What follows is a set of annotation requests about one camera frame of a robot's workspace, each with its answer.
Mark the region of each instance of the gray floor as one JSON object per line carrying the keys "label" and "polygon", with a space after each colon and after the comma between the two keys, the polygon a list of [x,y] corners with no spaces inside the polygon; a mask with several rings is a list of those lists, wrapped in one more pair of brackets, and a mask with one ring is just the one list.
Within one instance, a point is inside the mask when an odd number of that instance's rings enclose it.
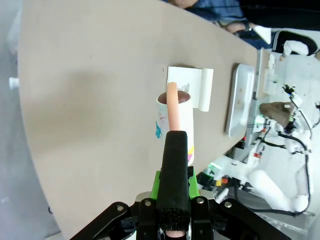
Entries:
{"label": "gray floor", "polygon": [[6,36],[19,5],[19,0],[0,0],[0,240],[44,240],[59,228],[28,150],[18,90],[8,84],[17,66]]}

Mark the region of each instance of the white tray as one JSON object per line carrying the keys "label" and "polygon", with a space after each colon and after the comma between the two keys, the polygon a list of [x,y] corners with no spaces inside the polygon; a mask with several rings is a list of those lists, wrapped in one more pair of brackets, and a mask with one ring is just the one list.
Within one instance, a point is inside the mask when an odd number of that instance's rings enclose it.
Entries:
{"label": "white tray", "polygon": [[233,71],[226,133],[230,138],[245,132],[255,80],[255,68],[239,64]]}

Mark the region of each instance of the beige table surface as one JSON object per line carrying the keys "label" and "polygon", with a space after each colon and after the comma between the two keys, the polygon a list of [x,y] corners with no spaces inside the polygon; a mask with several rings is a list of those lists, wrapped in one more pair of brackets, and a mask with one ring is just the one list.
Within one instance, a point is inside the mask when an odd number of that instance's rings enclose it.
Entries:
{"label": "beige table surface", "polygon": [[257,51],[157,0],[26,0],[19,46],[27,140],[66,239],[115,201],[150,191],[162,162],[156,97],[167,67],[213,68],[209,112],[194,111],[197,171],[244,135],[225,134],[232,67]]}

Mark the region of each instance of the brown liquid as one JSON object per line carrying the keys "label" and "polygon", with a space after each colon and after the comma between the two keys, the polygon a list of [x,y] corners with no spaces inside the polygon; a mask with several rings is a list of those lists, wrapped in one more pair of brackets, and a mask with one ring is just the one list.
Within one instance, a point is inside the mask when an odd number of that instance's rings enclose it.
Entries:
{"label": "brown liquid", "polygon": [[[191,97],[189,93],[178,90],[178,101],[180,104],[188,101],[190,98]],[[160,94],[160,96],[158,97],[158,102],[162,104],[167,104],[167,92]]]}

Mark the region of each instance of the black mount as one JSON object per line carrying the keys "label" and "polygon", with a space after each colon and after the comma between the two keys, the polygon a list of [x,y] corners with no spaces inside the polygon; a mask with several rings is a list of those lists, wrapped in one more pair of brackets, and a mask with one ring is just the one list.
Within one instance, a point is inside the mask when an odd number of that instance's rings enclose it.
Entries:
{"label": "black mount", "polygon": [[[204,196],[190,201],[191,239],[213,240],[213,230],[230,240],[290,240],[235,199],[221,204]],[[136,231],[137,240],[160,240],[156,201],[145,198],[128,207],[111,204],[71,240],[122,240]]]}

